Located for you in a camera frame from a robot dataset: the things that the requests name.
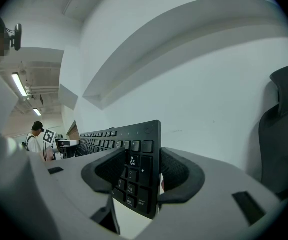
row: white shelf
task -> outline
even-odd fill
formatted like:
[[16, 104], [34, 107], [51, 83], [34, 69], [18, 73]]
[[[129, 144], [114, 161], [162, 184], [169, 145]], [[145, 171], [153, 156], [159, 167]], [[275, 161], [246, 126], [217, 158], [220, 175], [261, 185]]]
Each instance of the white shelf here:
[[167, 11], [115, 50], [90, 81], [83, 97], [90, 102], [91, 97], [97, 101], [99, 97], [100, 101], [131, 74], [191, 38], [245, 24], [262, 25], [262, 19], [274, 25], [287, 25], [279, 7], [266, 0], [197, 0]]

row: fluorescent light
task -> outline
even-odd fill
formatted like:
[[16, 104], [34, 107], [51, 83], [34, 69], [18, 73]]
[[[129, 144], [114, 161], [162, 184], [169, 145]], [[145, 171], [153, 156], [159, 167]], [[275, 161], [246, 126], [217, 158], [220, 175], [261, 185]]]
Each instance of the fluorescent light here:
[[20, 92], [20, 94], [22, 94], [23, 97], [27, 96], [27, 94], [26, 94], [26, 92], [24, 90], [24, 87], [23, 87], [23, 85], [22, 85], [22, 83], [21, 83], [21, 81], [19, 79], [18, 73], [13, 73], [12, 74], [12, 78], [13, 78], [13, 80], [14, 80], [14, 82], [15, 82], [15, 84], [16, 84], [19, 92]]
[[34, 108], [33, 110], [34, 110], [34, 112], [35, 112], [38, 116], [41, 116], [41, 114], [40, 114], [40, 112], [38, 111], [38, 109]]

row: person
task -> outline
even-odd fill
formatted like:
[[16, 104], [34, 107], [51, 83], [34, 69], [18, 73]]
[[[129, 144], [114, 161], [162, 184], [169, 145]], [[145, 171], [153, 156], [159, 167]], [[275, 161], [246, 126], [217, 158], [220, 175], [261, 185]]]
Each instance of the person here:
[[36, 121], [32, 127], [30, 134], [26, 137], [26, 146], [28, 151], [40, 153], [42, 149], [36, 139], [40, 135], [40, 133], [44, 132], [43, 124], [39, 121]]

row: black keyboard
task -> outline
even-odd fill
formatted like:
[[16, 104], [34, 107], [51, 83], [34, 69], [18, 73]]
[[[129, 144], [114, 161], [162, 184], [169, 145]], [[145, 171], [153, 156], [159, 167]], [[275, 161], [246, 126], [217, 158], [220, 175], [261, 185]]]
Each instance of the black keyboard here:
[[118, 147], [125, 148], [125, 169], [112, 195], [131, 210], [153, 219], [160, 185], [160, 146], [160, 122], [155, 120], [82, 133], [75, 156], [90, 155]]

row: black office chair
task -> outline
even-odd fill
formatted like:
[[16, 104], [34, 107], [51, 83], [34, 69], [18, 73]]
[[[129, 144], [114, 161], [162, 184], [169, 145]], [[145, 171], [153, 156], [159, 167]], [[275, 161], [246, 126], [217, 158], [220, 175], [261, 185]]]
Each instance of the black office chair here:
[[280, 199], [288, 197], [288, 66], [270, 75], [277, 86], [279, 104], [259, 122], [262, 184]]

